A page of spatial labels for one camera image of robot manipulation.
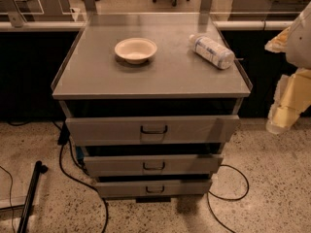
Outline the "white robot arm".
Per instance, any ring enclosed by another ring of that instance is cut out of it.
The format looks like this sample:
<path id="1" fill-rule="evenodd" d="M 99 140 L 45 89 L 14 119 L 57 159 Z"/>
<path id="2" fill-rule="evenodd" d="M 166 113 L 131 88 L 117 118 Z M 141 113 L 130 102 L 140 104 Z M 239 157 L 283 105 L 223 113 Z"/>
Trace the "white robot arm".
<path id="1" fill-rule="evenodd" d="M 284 52 L 287 62 L 296 67 L 292 75 L 281 76 L 268 113 L 266 130 L 281 134 L 290 130 L 311 106 L 311 3 L 265 48 L 271 52 Z"/>

